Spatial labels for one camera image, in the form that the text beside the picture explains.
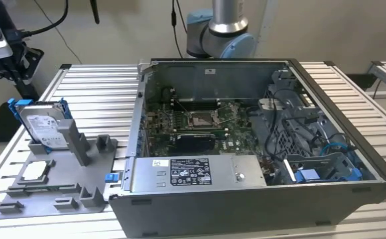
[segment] power supply label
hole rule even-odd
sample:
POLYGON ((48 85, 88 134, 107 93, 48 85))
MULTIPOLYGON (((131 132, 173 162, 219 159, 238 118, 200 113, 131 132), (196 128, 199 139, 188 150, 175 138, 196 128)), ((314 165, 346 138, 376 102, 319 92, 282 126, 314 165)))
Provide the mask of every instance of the power supply label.
POLYGON ((208 158, 171 159, 172 186, 211 185, 208 158))

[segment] white label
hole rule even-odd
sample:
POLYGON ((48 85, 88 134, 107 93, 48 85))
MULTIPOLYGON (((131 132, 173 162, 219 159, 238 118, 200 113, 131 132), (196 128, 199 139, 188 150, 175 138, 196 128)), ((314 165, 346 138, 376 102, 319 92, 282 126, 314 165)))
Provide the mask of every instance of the white label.
POLYGON ((64 136, 57 131, 57 122, 50 116, 28 116, 33 133, 42 145, 49 148, 66 147, 64 136))
POLYGON ((167 159, 153 159, 152 160, 153 167, 168 167, 168 160, 167 159))
POLYGON ((204 75, 215 75, 216 69, 204 69, 204 75))

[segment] barcode sticker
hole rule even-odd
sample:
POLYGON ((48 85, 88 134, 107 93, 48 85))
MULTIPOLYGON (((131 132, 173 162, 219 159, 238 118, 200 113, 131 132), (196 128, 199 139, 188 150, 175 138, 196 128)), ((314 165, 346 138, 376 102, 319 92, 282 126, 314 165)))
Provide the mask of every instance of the barcode sticker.
POLYGON ((167 159, 153 159, 152 160, 153 167, 168 167, 168 160, 167 159))

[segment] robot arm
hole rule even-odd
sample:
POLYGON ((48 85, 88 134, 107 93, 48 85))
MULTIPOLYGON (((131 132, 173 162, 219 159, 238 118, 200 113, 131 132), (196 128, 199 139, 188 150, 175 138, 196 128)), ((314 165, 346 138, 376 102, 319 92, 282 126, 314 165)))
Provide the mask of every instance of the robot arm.
MULTIPOLYGON (((91 0, 95 22, 99 23, 96 0, 91 0)), ((34 74, 44 52, 29 48, 24 38, 37 35, 54 28, 65 19, 68 13, 68 0, 61 18, 49 26, 36 31, 20 31, 8 15, 5 6, 0 0, 0 79, 6 78, 14 85, 24 99, 38 99, 30 78, 34 74)))
POLYGON ((212 9, 187 17, 187 54, 195 58, 248 58, 256 41, 247 33, 243 0, 212 0, 212 9))

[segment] blue latch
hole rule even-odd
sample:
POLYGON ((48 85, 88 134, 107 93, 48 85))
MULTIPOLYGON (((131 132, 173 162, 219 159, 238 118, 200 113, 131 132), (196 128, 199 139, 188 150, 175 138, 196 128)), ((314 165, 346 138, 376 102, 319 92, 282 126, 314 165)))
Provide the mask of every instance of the blue latch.
POLYGON ((108 173, 104 177, 105 183, 117 183, 119 182, 119 174, 117 173, 108 173))

